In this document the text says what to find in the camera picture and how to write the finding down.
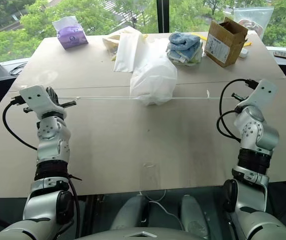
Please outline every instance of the label on box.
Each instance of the label on box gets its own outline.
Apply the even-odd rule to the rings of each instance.
[[[229,47],[211,34],[208,35],[205,50],[222,63],[226,62],[229,54]]]

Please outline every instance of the white cable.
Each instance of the white cable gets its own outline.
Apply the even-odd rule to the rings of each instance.
[[[165,197],[165,195],[166,195],[166,189],[164,190],[163,196],[162,196],[159,200],[151,199],[148,195],[143,195],[143,196],[145,196],[145,197],[146,197],[148,200],[150,200],[150,201],[153,201],[153,202],[156,202],[156,201],[157,201],[157,202],[159,202],[159,201],[163,200],[163,198]]]
[[[157,204],[157,205],[159,205],[159,206],[164,210],[164,212],[166,212],[168,215],[171,215],[171,216],[175,217],[175,218],[178,220],[179,224],[181,225],[181,229],[184,231],[184,226],[183,226],[181,220],[180,220],[175,214],[172,214],[172,213],[168,212],[168,211],[162,206],[162,204],[160,204],[159,202],[156,202],[156,201],[149,201],[149,202],[152,203],[152,204]]]

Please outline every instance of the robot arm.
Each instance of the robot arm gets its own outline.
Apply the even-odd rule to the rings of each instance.
[[[278,132],[265,121],[261,108],[269,103],[276,86],[261,80],[253,93],[236,106],[234,125],[240,132],[234,179],[224,183],[224,208],[240,240],[286,239],[286,227],[265,212],[269,162],[278,143]]]
[[[0,240],[52,240],[64,225],[73,223],[75,196],[69,190],[67,171],[71,134],[64,122],[64,108],[76,102],[60,105],[54,90],[43,86],[23,89],[20,95],[16,97],[17,103],[27,103],[29,107],[24,111],[34,111],[40,120],[37,170],[23,220],[1,231]]]

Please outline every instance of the purple tissue box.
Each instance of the purple tissue box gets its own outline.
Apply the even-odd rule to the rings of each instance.
[[[65,49],[88,43],[80,24],[60,29],[57,38]]]

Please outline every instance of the folded towel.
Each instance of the folded towel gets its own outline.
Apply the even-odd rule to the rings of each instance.
[[[167,56],[174,63],[181,62],[191,65],[200,62],[201,56],[195,59],[195,56],[199,56],[200,49],[203,46],[199,36],[174,32],[169,36],[169,41]]]

